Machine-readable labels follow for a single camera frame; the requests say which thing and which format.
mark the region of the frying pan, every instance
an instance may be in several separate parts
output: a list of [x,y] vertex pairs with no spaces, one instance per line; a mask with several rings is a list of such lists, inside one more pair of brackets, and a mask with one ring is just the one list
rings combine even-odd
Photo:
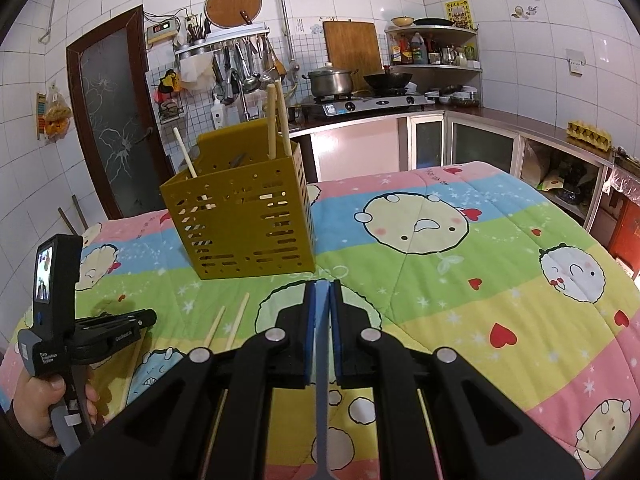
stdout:
[[374,90],[391,90],[404,88],[412,76],[413,74],[406,72],[391,72],[389,67],[385,66],[383,73],[366,75],[364,81]]
[[250,20],[254,20],[262,0],[205,0],[204,13],[211,23],[220,28],[244,25],[240,11],[244,10]]

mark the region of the brown door frame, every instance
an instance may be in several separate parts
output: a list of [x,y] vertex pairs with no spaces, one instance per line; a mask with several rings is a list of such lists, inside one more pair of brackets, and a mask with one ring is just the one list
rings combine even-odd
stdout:
[[162,147],[151,98],[146,87],[144,75],[148,71],[148,63],[146,60],[146,47],[143,42],[143,11],[142,6],[139,6],[127,10],[115,18],[111,18],[108,22],[89,31],[66,48],[66,70],[78,139],[80,140],[82,153],[84,153],[89,175],[94,183],[100,203],[107,218],[111,220],[123,218],[123,216],[111,190],[107,174],[104,171],[98,148],[95,145],[93,129],[84,102],[84,92],[82,92],[80,59],[82,53],[90,46],[123,28],[127,31],[129,62],[140,122],[144,130],[149,132],[146,135],[145,142],[151,152],[154,167],[158,172],[160,181],[166,182],[173,176],[172,168],[169,167]]

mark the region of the silver screw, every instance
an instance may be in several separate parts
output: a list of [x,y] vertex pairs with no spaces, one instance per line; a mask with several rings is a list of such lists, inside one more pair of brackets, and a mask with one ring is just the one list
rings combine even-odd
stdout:
[[377,328],[366,328],[362,332],[360,332],[360,337],[364,339],[364,341],[374,342],[382,337],[382,332]]
[[268,341],[278,342],[282,341],[286,337],[287,333],[281,328],[270,328],[264,333],[265,338]]
[[205,363],[211,357],[211,352],[206,348],[194,348],[189,352],[189,359],[194,363]]
[[436,357],[443,363],[452,363],[456,360],[458,354],[451,348],[441,348],[436,352]]

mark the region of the human hand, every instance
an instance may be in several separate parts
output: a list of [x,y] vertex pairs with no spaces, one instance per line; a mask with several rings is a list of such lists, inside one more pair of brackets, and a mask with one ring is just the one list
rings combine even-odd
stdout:
[[[39,379],[31,377],[24,368],[20,372],[14,395],[15,418],[26,434],[47,446],[57,447],[60,445],[51,427],[49,406],[62,399],[65,390],[65,381],[59,375]],[[98,402],[100,396],[89,383],[84,388],[84,394],[91,423],[95,424],[98,417],[95,402]]]

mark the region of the pot lid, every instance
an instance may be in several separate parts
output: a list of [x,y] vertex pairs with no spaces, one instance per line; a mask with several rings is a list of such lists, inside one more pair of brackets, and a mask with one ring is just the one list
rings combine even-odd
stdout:
[[309,76],[318,76],[318,75],[329,75],[329,74],[350,74],[351,70],[347,70],[344,68],[334,68],[333,63],[325,63],[324,66],[320,68],[316,68],[309,72]]

